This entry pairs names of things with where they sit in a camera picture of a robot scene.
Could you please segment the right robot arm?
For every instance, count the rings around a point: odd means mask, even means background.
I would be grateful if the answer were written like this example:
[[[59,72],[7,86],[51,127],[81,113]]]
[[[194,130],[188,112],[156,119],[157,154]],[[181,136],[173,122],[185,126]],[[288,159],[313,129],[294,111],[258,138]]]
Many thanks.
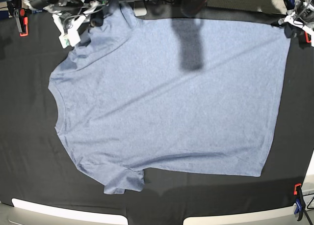
[[[92,27],[103,25],[108,0],[24,0],[32,10],[46,10],[56,15],[64,29],[70,29],[80,18]]]

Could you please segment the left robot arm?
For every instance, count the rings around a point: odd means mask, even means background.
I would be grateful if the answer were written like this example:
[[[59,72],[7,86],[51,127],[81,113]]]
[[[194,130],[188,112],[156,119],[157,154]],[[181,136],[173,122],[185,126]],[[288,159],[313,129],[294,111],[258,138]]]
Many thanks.
[[[299,0],[295,4],[295,19],[304,23],[314,21],[314,0]]]

